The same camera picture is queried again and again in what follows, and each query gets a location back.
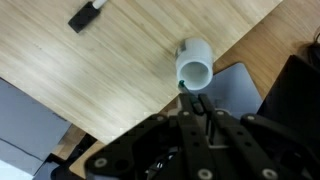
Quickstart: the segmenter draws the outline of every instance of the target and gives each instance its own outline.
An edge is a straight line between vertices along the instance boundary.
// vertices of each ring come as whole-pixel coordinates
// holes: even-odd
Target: white plastic cup
[[[200,38],[184,40],[176,51],[178,81],[184,80],[189,90],[205,88],[213,77],[210,45]]]

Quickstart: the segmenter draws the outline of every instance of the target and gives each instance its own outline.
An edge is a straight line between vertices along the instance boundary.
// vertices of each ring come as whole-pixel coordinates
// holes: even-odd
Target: wooden table
[[[110,0],[76,34],[85,2],[0,1],[0,76],[108,143],[178,94],[181,40],[204,38],[218,59],[281,0]]]

